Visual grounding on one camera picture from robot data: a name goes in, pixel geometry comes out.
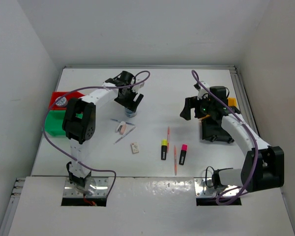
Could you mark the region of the green plastic bin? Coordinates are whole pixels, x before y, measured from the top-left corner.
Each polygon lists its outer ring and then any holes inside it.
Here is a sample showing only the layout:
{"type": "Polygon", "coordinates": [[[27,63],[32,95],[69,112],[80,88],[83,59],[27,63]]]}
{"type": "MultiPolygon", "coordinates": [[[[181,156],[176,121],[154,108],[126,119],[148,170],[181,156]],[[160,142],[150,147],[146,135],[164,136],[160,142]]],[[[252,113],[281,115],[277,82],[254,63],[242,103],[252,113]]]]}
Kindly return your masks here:
{"type": "Polygon", "coordinates": [[[50,110],[45,119],[45,137],[65,136],[62,123],[66,110],[50,110]]]}

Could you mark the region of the small white eraser card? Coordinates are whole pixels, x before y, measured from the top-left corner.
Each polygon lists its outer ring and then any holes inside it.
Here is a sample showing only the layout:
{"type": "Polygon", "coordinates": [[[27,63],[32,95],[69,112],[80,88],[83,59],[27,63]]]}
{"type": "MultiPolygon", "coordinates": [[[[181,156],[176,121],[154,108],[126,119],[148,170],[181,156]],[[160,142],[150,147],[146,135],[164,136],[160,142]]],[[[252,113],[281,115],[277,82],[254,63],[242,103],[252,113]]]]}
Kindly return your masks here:
{"type": "Polygon", "coordinates": [[[131,143],[131,150],[133,154],[139,153],[139,146],[136,142],[131,143]]]}

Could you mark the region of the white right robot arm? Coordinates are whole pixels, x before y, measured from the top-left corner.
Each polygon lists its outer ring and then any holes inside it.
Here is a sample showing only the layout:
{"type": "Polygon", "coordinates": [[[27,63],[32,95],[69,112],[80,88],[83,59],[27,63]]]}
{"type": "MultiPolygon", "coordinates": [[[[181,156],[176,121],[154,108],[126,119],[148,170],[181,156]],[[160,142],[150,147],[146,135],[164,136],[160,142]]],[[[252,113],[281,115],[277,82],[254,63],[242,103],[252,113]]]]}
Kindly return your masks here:
{"type": "Polygon", "coordinates": [[[284,184],[284,152],[261,139],[244,121],[240,110],[231,103],[229,90],[224,86],[194,87],[198,95],[185,99],[180,117],[201,120],[201,139],[209,142],[235,142],[244,154],[240,169],[224,168],[213,171],[212,187],[227,185],[245,187],[256,192],[281,187],[284,184]]]}

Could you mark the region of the orange pen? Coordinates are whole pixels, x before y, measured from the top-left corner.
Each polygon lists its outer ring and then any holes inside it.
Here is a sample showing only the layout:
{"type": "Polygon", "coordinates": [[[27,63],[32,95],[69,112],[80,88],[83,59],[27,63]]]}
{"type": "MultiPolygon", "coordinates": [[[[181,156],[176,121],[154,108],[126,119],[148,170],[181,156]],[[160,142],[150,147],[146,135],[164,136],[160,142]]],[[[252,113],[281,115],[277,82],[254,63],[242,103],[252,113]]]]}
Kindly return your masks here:
{"type": "Polygon", "coordinates": [[[174,173],[177,176],[177,147],[174,145],[174,173]]]}
{"type": "Polygon", "coordinates": [[[170,145],[170,127],[167,128],[167,153],[169,153],[169,145],[170,145]]]}

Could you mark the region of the blue white pen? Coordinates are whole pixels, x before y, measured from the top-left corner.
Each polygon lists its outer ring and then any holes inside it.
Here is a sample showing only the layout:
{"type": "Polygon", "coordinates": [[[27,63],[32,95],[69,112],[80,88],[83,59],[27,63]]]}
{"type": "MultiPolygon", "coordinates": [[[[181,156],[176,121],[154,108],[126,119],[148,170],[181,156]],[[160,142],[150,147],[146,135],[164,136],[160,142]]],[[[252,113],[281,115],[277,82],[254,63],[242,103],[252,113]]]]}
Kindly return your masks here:
{"type": "Polygon", "coordinates": [[[113,118],[111,118],[110,120],[115,121],[115,122],[119,122],[119,123],[120,123],[120,122],[124,122],[125,124],[135,126],[135,124],[133,124],[133,123],[126,122],[126,121],[121,121],[121,120],[118,120],[118,119],[113,119],[113,118]]]}

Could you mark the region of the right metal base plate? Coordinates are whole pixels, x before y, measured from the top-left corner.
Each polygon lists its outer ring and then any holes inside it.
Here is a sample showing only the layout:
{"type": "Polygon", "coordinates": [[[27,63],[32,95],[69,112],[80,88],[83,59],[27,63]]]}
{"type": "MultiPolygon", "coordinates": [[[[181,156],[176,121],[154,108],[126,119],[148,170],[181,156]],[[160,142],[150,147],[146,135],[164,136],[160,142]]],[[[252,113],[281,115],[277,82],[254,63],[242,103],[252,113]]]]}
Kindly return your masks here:
{"type": "Polygon", "coordinates": [[[216,198],[223,192],[222,197],[230,198],[235,196],[239,192],[239,188],[234,185],[227,185],[223,187],[214,188],[211,177],[198,177],[194,178],[195,194],[197,198],[216,198]]]}

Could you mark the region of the pink highlighter marker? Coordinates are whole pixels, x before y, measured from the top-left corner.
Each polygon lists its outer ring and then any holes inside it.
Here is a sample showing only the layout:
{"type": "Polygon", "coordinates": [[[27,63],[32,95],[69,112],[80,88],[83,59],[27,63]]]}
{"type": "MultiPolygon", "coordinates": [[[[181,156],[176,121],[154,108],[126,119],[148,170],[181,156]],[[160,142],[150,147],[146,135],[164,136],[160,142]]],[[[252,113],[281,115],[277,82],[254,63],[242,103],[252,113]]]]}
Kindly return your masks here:
{"type": "Polygon", "coordinates": [[[186,153],[187,153],[188,145],[183,144],[180,150],[180,156],[179,156],[179,164],[184,165],[185,159],[186,159],[186,153]]]}

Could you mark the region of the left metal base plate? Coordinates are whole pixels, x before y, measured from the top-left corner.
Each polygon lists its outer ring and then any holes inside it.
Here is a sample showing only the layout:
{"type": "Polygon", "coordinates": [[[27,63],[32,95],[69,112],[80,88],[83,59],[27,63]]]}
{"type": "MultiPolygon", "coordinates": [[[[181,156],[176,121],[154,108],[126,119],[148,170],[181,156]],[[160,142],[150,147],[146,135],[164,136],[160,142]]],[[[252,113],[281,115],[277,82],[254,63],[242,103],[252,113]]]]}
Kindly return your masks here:
{"type": "Polygon", "coordinates": [[[88,177],[85,186],[81,187],[66,178],[63,189],[64,198],[106,198],[108,193],[108,178],[106,177],[88,177]]]}

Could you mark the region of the yellow highlighter marker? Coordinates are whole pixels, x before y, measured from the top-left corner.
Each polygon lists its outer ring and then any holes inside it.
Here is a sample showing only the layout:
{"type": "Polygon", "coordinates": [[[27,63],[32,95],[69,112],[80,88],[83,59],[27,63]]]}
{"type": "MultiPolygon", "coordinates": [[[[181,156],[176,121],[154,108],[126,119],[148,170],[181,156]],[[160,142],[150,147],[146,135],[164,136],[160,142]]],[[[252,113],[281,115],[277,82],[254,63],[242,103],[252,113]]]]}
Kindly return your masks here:
{"type": "Polygon", "coordinates": [[[167,148],[168,148],[168,141],[163,139],[161,142],[161,160],[167,159],[167,148]]]}

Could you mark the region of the metal base plate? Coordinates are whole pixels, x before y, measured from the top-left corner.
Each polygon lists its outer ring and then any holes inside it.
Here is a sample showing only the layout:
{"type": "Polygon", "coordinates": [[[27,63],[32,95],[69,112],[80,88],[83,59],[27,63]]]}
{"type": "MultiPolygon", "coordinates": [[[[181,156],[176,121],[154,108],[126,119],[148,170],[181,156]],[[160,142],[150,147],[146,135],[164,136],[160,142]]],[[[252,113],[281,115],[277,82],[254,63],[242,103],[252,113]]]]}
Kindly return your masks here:
{"type": "Polygon", "coordinates": [[[195,194],[197,198],[216,198],[223,192],[222,197],[230,198],[235,196],[239,192],[239,188],[234,185],[227,185],[223,187],[214,188],[211,177],[198,177],[194,178],[195,194]]]}
{"type": "Polygon", "coordinates": [[[66,178],[63,189],[64,198],[106,198],[108,193],[108,178],[106,177],[88,177],[85,186],[81,187],[66,178]]]}

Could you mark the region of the black plastic bin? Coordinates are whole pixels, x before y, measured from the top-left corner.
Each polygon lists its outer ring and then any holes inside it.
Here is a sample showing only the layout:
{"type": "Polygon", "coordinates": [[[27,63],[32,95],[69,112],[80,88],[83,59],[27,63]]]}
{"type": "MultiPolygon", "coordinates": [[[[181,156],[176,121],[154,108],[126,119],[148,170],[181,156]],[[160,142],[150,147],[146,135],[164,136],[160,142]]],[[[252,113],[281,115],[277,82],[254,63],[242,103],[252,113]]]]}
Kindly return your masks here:
{"type": "Polygon", "coordinates": [[[232,144],[234,139],[211,117],[201,120],[200,139],[208,142],[225,142],[232,144]]]}

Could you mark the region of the pink white eraser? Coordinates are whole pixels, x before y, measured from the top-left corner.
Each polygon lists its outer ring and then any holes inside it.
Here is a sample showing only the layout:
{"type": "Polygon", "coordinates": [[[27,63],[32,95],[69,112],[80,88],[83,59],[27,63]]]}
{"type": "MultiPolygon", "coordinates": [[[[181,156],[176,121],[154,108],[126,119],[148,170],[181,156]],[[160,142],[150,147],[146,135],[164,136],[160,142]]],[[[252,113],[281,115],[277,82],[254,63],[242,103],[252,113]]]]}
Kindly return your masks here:
{"type": "Polygon", "coordinates": [[[123,135],[126,131],[127,125],[124,121],[121,121],[116,128],[116,132],[119,133],[120,135],[123,135]]]}

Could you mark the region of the grey purple pen lower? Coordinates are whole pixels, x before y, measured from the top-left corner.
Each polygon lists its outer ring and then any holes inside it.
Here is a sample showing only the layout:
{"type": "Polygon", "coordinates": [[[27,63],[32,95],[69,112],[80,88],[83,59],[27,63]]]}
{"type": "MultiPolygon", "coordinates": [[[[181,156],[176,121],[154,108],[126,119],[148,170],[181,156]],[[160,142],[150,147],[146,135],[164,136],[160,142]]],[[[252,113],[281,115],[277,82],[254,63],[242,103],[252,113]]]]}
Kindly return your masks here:
{"type": "Polygon", "coordinates": [[[135,129],[136,129],[136,126],[133,126],[130,130],[128,130],[125,134],[123,134],[120,138],[118,138],[113,144],[115,145],[116,143],[118,143],[120,140],[125,138],[129,133],[131,133],[135,129]]]}

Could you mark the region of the red plastic bin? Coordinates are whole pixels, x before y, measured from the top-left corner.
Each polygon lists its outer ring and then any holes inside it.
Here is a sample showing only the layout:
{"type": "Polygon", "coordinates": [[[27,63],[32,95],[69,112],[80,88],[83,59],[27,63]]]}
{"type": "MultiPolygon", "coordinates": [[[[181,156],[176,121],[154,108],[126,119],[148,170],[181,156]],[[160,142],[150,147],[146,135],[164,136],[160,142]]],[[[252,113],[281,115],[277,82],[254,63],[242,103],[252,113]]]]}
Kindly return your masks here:
{"type": "MultiPolygon", "coordinates": [[[[66,94],[67,92],[66,91],[61,91],[61,92],[53,92],[52,93],[52,96],[51,96],[51,99],[50,99],[50,104],[49,104],[49,107],[51,107],[51,105],[55,102],[55,99],[57,97],[61,97],[63,96],[64,94],[66,94]]],[[[84,96],[82,93],[76,91],[76,92],[73,92],[71,94],[68,94],[66,95],[65,97],[67,98],[67,100],[69,101],[71,98],[80,98],[84,96]]],[[[55,107],[53,106],[51,108],[51,110],[66,110],[66,107],[65,108],[58,108],[58,107],[55,107]]]]}

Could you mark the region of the yellow plastic bin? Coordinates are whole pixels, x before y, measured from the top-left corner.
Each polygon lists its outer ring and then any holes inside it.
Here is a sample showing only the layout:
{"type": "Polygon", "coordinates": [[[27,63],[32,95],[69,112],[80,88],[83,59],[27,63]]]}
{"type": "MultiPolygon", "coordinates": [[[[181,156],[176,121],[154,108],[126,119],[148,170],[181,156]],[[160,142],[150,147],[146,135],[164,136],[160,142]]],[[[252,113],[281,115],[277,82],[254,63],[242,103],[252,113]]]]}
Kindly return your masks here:
{"type": "Polygon", "coordinates": [[[222,100],[222,102],[225,105],[213,97],[202,99],[200,104],[199,118],[211,117],[214,121],[221,122],[224,116],[227,116],[231,113],[227,107],[229,107],[233,113],[240,113],[236,106],[235,98],[227,98],[226,100],[222,100]]]}

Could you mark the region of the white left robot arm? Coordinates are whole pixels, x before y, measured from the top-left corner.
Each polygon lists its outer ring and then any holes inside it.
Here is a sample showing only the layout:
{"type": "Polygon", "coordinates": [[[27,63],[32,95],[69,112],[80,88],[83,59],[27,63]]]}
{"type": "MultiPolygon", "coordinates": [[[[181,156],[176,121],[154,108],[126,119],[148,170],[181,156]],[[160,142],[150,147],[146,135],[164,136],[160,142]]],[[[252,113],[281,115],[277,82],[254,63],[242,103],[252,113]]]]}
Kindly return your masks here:
{"type": "Polygon", "coordinates": [[[86,189],[91,170],[80,164],[87,157],[89,140],[95,133],[96,110],[111,101],[122,105],[131,114],[136,113],[143,95],[139,89],[144,85],[136,76],[122,71],[107,79],[103,86],[80,98],[71,98],[65,111],[62,129],[70,140],[73,162],[67,164],[69,179],[76,186],[86,189]]]}

